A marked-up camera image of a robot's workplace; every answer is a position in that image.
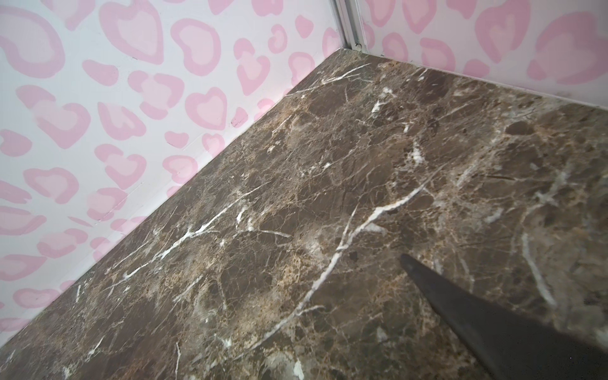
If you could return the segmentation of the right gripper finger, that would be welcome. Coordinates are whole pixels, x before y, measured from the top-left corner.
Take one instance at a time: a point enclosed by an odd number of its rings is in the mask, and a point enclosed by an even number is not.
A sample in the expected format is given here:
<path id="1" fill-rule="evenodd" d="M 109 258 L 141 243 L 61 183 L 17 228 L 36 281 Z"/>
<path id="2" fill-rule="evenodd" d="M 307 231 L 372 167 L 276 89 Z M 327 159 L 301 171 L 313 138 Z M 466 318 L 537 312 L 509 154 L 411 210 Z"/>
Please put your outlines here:
<path id="1" fill-rule="evenodd" d="M 595 345 L 481 299 L 408 254 L 400 264 L 432 309 L 495 379 L 605 379 Z"/>

